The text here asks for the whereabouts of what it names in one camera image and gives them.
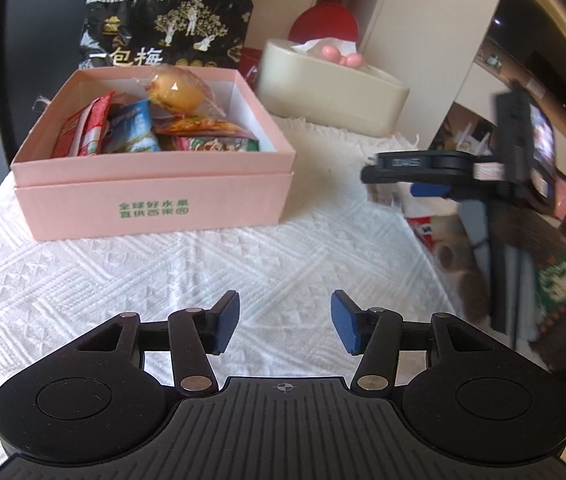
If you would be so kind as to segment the gloved right hand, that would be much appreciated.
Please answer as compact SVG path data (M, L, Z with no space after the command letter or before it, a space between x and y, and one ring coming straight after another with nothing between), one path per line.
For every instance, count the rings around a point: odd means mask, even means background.
M464 317L566 375L566 239L536 212L466 200L436 218L440 267L457 280Z

